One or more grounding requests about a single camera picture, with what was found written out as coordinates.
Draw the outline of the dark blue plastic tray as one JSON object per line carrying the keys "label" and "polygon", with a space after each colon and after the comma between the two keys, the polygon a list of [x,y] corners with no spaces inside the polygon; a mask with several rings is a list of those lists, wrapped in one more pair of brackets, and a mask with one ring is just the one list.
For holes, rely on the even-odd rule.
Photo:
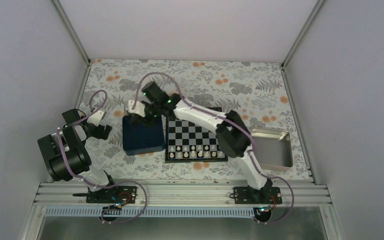
{"label": "dark blue plastic tray", "polygon": [[163,120],[159,116],[151,125],[132,123],[132,116],[122,118],[122,148],[126,155],[134,156],[161,152],[166,148]]}

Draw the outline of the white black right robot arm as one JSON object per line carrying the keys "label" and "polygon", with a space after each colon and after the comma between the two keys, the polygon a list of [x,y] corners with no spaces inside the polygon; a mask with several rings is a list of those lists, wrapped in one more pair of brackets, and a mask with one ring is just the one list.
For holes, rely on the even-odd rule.
{"label": "white black right robot arm", "polygon": [[237,112],[211,110],[193,103],[180,92],[168,95],[154,81],[136,92],[142,93],[148,102],[137,98],[128,100],[125,108],[130,115],[142,122],[160,116],[189,121],[214,133],[219,149],[225,156],[235,159],[245,174],[252,200],[262,204],[269,199],[273,182],[258,164],[251,132]]}

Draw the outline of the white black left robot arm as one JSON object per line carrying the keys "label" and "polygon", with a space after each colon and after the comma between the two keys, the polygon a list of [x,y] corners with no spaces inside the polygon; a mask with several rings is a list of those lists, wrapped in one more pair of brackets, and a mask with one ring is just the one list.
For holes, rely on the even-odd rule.
{"label": "white black left robot arm", "polygon": [[92,122],[88,122],[81,113],[78,109],[63,112],[63,128],[37,140],[44,164],[54,181],[77,180],[92,192],[99,190],[104,201],[114,202],[119,197],[119,188],[113,185],[114,180],[108,173],[92,166],[85,147],[89,138],[107,140],[113,128],[100,124],[105,114],[103,111],[94,113]]}

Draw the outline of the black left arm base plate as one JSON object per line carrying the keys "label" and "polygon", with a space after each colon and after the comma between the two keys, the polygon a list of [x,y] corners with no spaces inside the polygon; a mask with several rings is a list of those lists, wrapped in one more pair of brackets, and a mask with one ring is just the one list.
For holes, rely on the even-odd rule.
{"label": "black left arm base plate", "polygon": [[136,186],[116,186],[102,188],[97,191],[88,190],[87,193],[74,193],[73,197],[86,197],[87,203],[97,204],[134,204],[136,201]]}

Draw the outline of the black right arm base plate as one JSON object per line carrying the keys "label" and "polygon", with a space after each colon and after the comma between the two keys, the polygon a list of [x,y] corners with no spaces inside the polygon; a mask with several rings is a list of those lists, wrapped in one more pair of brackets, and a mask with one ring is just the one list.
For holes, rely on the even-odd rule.
{"label": "black right arm base plate", "polygon": [[282,204],[282,194],[279,187],[271,187],[269,191],[263,195],[260,190],[256,190],[249,186],[236,186],[229,197],[234,200],[237,205],[250,204]]}

